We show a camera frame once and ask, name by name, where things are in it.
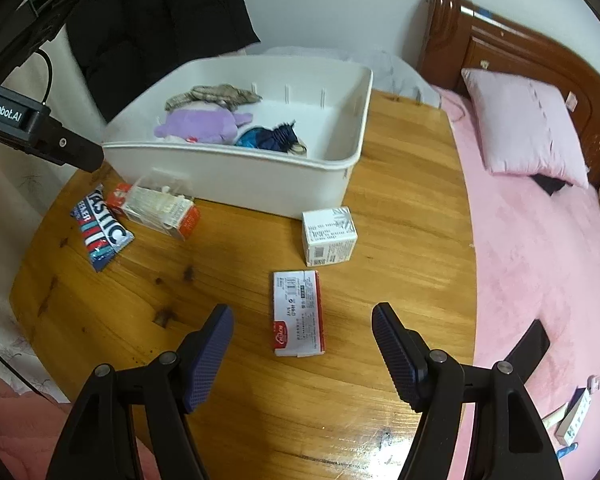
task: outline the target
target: red logo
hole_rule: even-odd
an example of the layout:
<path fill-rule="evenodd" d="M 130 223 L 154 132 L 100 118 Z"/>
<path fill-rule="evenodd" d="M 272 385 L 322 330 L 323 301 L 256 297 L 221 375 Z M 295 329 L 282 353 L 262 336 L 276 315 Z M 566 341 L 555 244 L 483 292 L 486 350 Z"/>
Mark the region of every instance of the red logo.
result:
<path fill-rule="evenodd" d="M 275 321 L 273 323 L 273 333 L 275 334 L 274 348 L 286 348 L 288 335 L 286 334 L 286 323 L 284 321 Z"/>

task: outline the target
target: bed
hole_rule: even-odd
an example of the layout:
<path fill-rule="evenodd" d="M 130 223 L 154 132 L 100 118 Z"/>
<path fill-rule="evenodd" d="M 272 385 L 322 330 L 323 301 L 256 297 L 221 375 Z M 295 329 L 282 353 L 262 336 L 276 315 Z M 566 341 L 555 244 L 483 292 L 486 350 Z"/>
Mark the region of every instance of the bed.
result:
<path fill-rule="evenodd" d="M 528 176 L 489 174 L 463 68 L 556 86 L 571 107 L 592 186 L 549 196 Z M 418 71 L 440 88 L 469 196 L 478 291 L 474 364 L 491 367 L 541 319 L 552 346 L 526 385 L 544 416 L 588 376 L 600 376 L 600 76 L 555 41 L 468 0 L 430 0 Z M 462 478 L 471 415 L 467 410 L 450 479 Z M 560 461 L 566 480 L 591 479 L 600 469 L 600 391 L 577 441 Z"/>

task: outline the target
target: white plastic bin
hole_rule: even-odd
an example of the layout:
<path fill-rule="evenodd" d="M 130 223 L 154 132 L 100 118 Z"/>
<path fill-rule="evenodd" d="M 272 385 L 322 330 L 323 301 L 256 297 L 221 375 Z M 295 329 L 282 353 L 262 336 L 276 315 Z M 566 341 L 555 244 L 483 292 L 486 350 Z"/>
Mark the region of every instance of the white plastic bin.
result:
<path fill-rule="evenodd" d="M 106 127 L 106 159 L 127 182 L 149 170 L 172 174 L 187 193 L 257 211 L 300 218 L 338 207 L 360 159 L 373 74 L 352 62 L 291 56 L 235 56 L 191 61 L 158 81 Z M 238 108 L 254 126 L 296 122 L 307 157 L 220 144 L 156 139 L 164 102 L 195 85 L 229 83 L 262 102 Z"/>

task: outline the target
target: table surface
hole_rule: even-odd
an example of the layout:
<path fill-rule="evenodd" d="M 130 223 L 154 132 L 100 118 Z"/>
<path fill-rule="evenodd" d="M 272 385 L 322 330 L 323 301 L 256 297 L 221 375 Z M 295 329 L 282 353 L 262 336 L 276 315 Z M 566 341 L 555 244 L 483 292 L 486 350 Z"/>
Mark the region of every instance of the table surface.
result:
<path fill-rule="evenodd" d="M 97 274 L 69 212 L 99 182 L 111 190 L 119 177 L 104 165 L 66 184 L 11 291 L 25 335 L 70 399 L 96 365 L 146 364 L 227 303 L 234 338 L 209 400 L 189 416 L 210 477 L 397 478 L 419 415 L 398 399 L 372 307 L 390 302 L 405 326 L 460 362 L 474 350 L 472 228 L 443 111 L 373 94 L 344 200 L 358 243 L 349 262 L 318 269 L 322 356 L 272 352 L 271 273 L 306 268 L 299 221 L 196 201 L 202 218 L 187 242 L 124 222 L 136 240 Z"/>

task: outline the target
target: wooden headboard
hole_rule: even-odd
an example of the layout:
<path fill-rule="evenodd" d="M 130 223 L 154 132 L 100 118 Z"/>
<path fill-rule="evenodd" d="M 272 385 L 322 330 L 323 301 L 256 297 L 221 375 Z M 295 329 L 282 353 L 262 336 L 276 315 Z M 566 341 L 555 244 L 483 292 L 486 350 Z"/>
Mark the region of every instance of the wooden headboard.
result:
<path fill-rule="evenodd" d="M 430 0 L 418 72 L 429 83 L 466 96 L 463 68 L 518 74 L 558 87 L 580 136 L 589 181 L 600 185 L 600 74 L 586 61 L 468 0 Z"/>

